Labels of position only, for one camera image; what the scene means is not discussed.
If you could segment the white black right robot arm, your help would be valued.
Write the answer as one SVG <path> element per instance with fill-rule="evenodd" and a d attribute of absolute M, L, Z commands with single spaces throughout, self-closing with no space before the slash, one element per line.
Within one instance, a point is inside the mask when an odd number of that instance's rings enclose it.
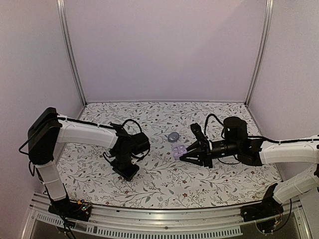
<path fill-rule="evenodd" d="M 180 160 L 212 168 L 212 161 L 226 156 L 248 166 L 263 166 L 283 162 L 310 163 L 305 171 L 284 182 L 271 185 L 262 201 L 241 208 L 244 221 L 254 221 L 283 212 L 282 204 L 319 186 L 319 137 L 291 140 L 272 140 L 263 136 L 249 136 L 247 123 L 239 117 L 222 121 L 224 139 L 208 139 L 199 124 L 190 126 L 196 141 L 186 148 Z"/>

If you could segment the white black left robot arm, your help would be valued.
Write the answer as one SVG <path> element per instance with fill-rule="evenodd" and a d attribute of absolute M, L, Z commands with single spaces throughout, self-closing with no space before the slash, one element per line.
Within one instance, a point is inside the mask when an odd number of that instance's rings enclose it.
<path fill-rule="evenodd" d="M 112 158 L 112 170 L 131 181 L 139 171 L 133 159 L 141 161 L 150 152 L 149 138 L 144 132 L 129 134 L 125 124 L 97 124 L 72 119 L 48 107 L 27 132 L 27 140 L 18 149 L 29 158 L 31 174 L 37 174 L 50 199 L 49 212 L 62 218 L 87 221 L 91 206 L 81 200 L 72 202 L 54 163 L 53 153 L 58 143 L 77 143 L 100 146 L 109 151 L 103 156 Z"/>

